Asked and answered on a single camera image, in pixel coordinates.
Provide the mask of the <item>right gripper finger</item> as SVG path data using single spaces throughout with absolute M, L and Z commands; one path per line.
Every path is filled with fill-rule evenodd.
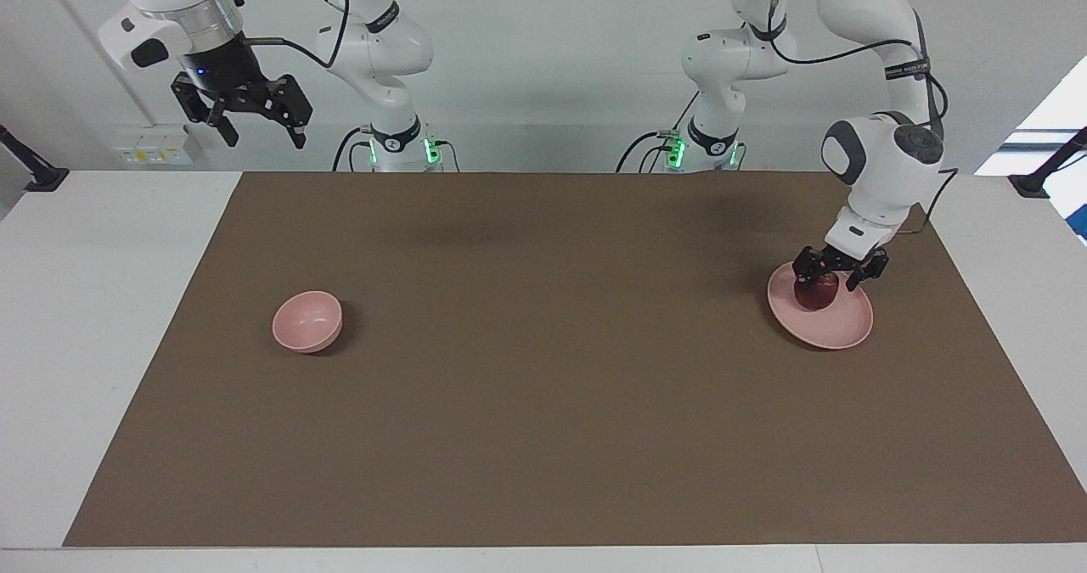
M 221 139 L 230 148 L 239 144 L 239 133 L 226 115 L 224 98 L 218 98 L 217 94 L 214 94 L 212 104 L 207 104 L 205 96 L 195 86 L 193 79 L 186 71 L 179 71 L 171 83 L 171 89 L 190 123 L 203 124 L 217 130 Z
M 296 150 L 307 146 L 307 125 L 313 116 L 313 105 L 299 82 L 291 75 L 257 85 L 257 113 L 287 130 Z

